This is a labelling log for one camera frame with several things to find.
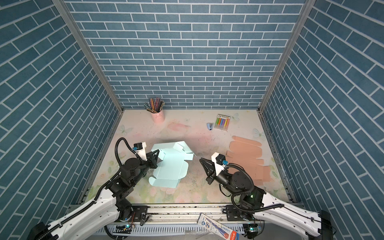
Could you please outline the mint green paper box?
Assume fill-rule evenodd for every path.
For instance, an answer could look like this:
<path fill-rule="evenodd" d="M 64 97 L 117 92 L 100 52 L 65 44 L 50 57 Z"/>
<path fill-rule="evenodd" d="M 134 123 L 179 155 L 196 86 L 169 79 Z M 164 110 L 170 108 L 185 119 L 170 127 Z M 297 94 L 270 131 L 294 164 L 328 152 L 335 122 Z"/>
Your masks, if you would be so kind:
<path fill-rule="evenodd" d="M 155 144 L 152 150 L 159 150 L 158 167 L 149 177 L 154 187 L 175 189 L 188 172 L 187 161 L 193 160 L 194 153 L 184 141 Z"/>

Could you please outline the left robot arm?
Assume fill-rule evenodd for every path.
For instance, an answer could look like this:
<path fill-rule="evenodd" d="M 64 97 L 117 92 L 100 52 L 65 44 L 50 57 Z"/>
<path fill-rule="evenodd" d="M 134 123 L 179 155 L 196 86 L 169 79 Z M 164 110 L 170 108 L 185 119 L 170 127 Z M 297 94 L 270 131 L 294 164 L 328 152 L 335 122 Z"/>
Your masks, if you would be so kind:
<path fill-rule="evenodd" d="M 116 220 L 133 220 L 134 210 L 127 196 L 149 169 L 156 169 L 160 150 L 146 152 L 146 143 L 132 147 L 125 138 L 115 144 L 119 170 L 97 191 L 95 197 L 64 217 L 32 227 L 29 240 L 84 240 Z"/>

